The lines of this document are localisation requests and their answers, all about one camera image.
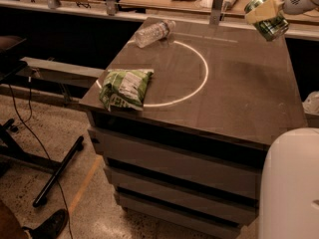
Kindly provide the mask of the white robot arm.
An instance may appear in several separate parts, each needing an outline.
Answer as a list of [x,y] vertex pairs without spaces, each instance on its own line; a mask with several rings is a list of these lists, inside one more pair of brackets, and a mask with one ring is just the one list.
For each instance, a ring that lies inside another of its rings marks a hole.
[[[268,41],[283,35],[286,14],[318,7],[319,0],[250,0],[245,20]],[[319,239],[319,129],[290,130],[271,144],[264,161],[258,239]]]

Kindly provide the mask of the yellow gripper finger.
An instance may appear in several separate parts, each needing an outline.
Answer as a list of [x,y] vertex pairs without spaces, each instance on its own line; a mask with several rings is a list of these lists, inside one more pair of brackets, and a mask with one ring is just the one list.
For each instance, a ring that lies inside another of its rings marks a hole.
[[278,16],[282,7],[282,0],[250,0],[244,9],[245,21],[248,24],[256,24],[273,19]]

